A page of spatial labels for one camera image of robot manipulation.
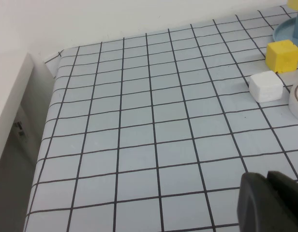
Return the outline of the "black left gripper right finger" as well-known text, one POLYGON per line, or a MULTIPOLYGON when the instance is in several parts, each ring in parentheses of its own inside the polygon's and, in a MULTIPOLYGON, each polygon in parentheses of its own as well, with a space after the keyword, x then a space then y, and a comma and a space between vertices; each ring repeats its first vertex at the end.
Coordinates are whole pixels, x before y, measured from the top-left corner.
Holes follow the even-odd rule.
POLYGON ((281 199, 287 215, 298 226, 298 183, 278 171, 268 171, 267 181, 281 199))

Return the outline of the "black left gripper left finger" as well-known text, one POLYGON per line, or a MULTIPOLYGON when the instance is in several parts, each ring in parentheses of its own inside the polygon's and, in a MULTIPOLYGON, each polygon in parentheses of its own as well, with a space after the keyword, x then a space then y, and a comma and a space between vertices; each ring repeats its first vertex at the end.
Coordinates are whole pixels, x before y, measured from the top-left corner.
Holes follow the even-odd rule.
POLYGON ((238 196, 237 216, 241 232, 277 232, 274 211, 278 203, 264 176, 244 173, 238 196))

